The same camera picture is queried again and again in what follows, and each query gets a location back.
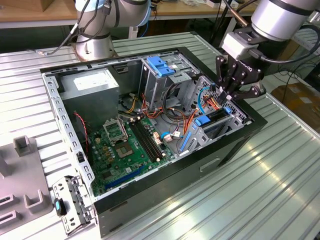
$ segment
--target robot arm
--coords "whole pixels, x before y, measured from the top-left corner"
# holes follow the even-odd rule
[[[89,4],[82,15],[87,1]],[[115,52],[109,29],[146,24],[150,6],[150,0],[76,0],[78,19],[81,18],[77,55],[85,61],[112,57]]]
[[[223,103],[226,99],[256,98],[266,93],[261,84],[264,77],[262,71],[246,65],[243,59],[251,56],[267,63],[284,64],[296,62],[311,55],[320,45],[320,31],[313,25],[305,28],[316,30],[318,41],[310,53],[300,58],[288,61],[269,59],[257,48],[264,42],[283,42],[291,39],[314,11],[316,14],[311,21],[320,19],[317,9],[320,9],[319,0],[262,0],[251,17],[250,26],[237,12],[231,11],[245,28],[228,33],[222,41],[221,46],[228,57],[216,58],[219,101]],[[242,86],[249,84],[251,85],[249,90],[240,90]]]
[[[251,26],[228,33],[222,48],[240,60],[259,43],[289,40],[317,8],[319,0],[262,0],[251,17]]]

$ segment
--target gray plastic block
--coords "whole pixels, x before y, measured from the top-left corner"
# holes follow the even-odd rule
[[[14,210],[0,216],[0,229],[18,222],[20,218],[20,214]]]
[[[11,170],[6,161],[1,157],[0,152],[0,178],[4,179],[5,177],[8,177],[11,175]]]
[[[12,206],[13,204],[16,204],[18,202],[18,199],[13,194],[9,194],[7,196],[0,198],[0,210],[8,208]]]
[[[27,195],[24,195],[23,200],[25,208],[31,214],[35,214],[48,206],[48,201],[40,189],[38,189],[38,197],[36,199],[30,199]]]
[[[36,140],[17,137],[0,146],[0,235],[53,209]]]
[[[33,152],[32,146],[27,136],[20,136],[13,139],[13,145],[19,157],[28,155]]]

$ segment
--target aluminum workbench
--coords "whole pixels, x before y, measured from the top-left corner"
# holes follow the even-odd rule
[[[120,56],[181,46],[215,71],[219,53],[197,35],[114,41]],[[77,61],[70,47],[49,57],[0,54],[0,145],[36,138],[52,198],[53,183],[75,173],[39,69]],[[320,136],[269,94],[248,102],[268,124],[230,162],[106,239],[313,239],[320,230]],[[27,238],[67,237],[53,210],[0,236]],[[90,224],[70,239],[99,239],[99,228]]]

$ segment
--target blue cable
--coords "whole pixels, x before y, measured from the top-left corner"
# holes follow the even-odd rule
[[[205,113],[205,110],[202,108],[201,106],[201,94],[204,90],[207,90],[207,89],[210,89],[210,87],[206,86],[204,88],[202,88],[199,92],[199,95],[198,95],[198,106],[199,106],[199,109],[200,111],[204,114]]]
[[[165,131],[164,133],[161,134],[160,138],[163,139],[165,137],[165,135],[170,134],[169,131]]]
[[[149,21],[146,22],[146,28],[144,30],[144,33],[140,36],[140,38],[142,38],[147,33],[148,27],[149,27]]]

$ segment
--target motherboard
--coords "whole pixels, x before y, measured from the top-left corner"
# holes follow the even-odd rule
[[[119,122],[103,125],[88,136],[92,149],[91,168],[95,175],[91,186],[95,196],[174,159],[165,143],[159,142],[159,134],[149,119],[116,121]],[[123,133],[127,139],[120,137],[116,141],[115,138]]]

